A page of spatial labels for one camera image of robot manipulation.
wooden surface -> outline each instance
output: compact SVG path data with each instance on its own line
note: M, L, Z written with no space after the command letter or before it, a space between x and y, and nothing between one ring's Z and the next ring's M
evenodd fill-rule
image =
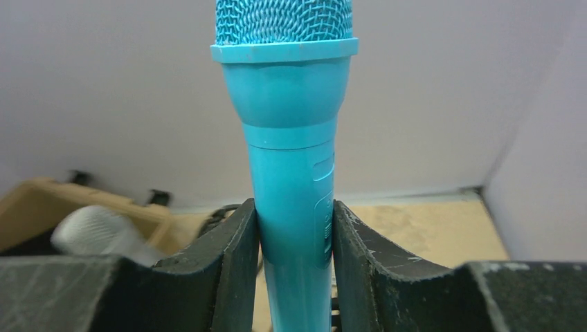
M405 249L435 263L455 267L469 260L508 259L508 255L479 200L355 205L351 209L371 228ZM173 234L190 243L208 214L176 216ZM253 330L271 326L267 284L257 278Z

microphone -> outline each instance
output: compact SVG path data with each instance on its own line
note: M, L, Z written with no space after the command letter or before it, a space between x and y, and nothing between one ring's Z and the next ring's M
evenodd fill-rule
M127 217L100 205L68 215L53 231L51 244L68 255L122 255L147 267L166 258L146 244Z
M216 1L276 332L330 331L334 137L358 48L350 0Z

microphone grille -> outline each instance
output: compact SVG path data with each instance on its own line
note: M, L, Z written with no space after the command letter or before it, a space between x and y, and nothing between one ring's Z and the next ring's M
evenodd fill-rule
M56 227L53 245L77 255L96 255L105 252L122 232L134 230L132 222L103 206L82 207Z
M217 45L351 37L351 0L216 0Z

white wall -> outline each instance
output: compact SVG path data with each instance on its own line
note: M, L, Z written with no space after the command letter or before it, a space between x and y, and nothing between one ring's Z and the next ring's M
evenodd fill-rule
M578 3L356 0L337 196L481 184ZM211 0L0 1L0 163L16 178L85 169L179 206L250 196L213 39Z
M587 260L587 5L485 197L513 258Z

white microphone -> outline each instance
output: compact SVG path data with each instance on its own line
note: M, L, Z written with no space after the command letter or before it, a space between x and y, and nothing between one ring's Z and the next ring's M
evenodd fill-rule
M146 244L125 216L100 205L82 207L55 228L51 243L69 255L118 254L144 266L167 256Z

